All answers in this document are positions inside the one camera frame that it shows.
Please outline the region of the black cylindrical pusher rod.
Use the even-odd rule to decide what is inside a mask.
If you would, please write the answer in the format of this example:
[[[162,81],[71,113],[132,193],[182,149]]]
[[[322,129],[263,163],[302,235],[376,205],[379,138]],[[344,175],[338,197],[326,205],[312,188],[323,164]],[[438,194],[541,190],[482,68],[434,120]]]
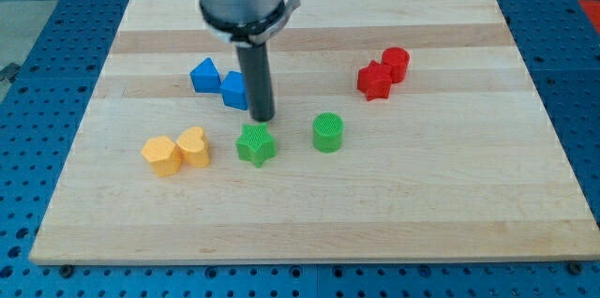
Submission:
[[[237,47],[236,54],[250,116],[257,122],[268,122],[275,116],[275,100],[266,45]]]

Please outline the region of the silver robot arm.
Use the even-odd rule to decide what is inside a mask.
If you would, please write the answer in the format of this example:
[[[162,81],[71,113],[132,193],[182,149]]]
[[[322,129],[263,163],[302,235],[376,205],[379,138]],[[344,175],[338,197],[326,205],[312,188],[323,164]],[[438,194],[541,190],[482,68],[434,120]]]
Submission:
[[[300,6],[301,0],[199,0],[209,30],[235,46],[249,113],[257,122],[276,113],[267,42]]]

